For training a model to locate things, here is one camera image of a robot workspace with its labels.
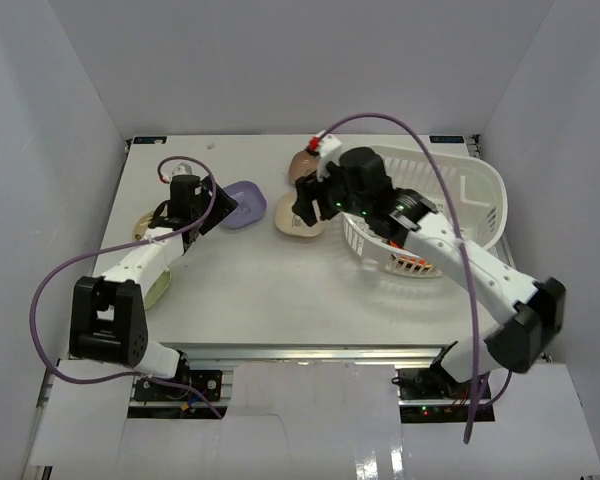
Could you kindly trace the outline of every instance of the white basket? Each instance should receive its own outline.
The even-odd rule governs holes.
[[[387,146],[371,148],[384,159],[394,187],[418,191],[449,218],[442,190],[424,153]],[[439,153],[433,157],[449,187],[464,237],[485,249],[493,247],[507,220],[507,193],[502,177],[491,165],[472,157]],[[344,235],[351,249],[362,258],[378,262],[379,270],[417,278],[442,274],[426,259],[388,245],[363,219],[349,214],[344,218]]]

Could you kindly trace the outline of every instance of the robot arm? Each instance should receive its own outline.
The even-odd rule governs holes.
[[[327,135],[318,146],[318,171],[296,182],[295,214],[307,225],[340,212],[365,219],[378,236],[426,258],[467,288],[458,240],[449,221],[418,192],[393,188],[384,162],[368,147],[343,153]],[[531,368],[562,327],[565,289],[549,278],[540,283],[504,265],[472,241],[465,242],[477,297],[499,328],[481,340],[480,366],[486,373],[505,367],[516,373]],[[426,372],[445,390],[471,378],[471,339],[446,346]]]
[[[169,190],[170,199],[155,210],[144,240],[191,225],[211,201],[209,177],[200,180],[188,166],[174,170]],[[149,338],[144,300],[171,263],[236,207],[237,202],[216,186],[212,210],[199,228],[136,247],[101,276],[78,280],[71,312],[71,355],[186,384],[189,369],[184,354]]]

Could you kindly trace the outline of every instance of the laundry basket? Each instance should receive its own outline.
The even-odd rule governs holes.
[[[398,188],[412,188],[429,198],[447,218],[449,209],[442,189],[420,150],[371,146],[385,164],[387,175]],[[489,249],[496,244],[507,220],[507,193],[500,174],[473,157],[434,153],[453,204],[460,229],[467,240]],[[361,258],[378,262],[378,269],[396,275],[434,278],[442,272],[435,265],[375,235],[362,218],[344,215],[347,244]]]

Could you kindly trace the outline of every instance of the gray wall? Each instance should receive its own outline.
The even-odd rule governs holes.
[[[27,312],[55,265],[96,247],[124,144],[46,0],[0,0],[0,479],[18,478],[44,368]],[[40,308],[56,356],[71,282]]]
[[[128,137],[314,132],[366,110],[481,132],[552,0],[50,3]]]
[[[600,2],[554,4],[484,133],[519,266],[567,285],[556,356],[600,455]]]

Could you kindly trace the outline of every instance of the purple plate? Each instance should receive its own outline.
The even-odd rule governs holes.
[[[242,228],[264,217],[267,200],[255,183],[243,180],[224,187],[224,191],[238,202],[238,207],[220,222],[221,226]]]

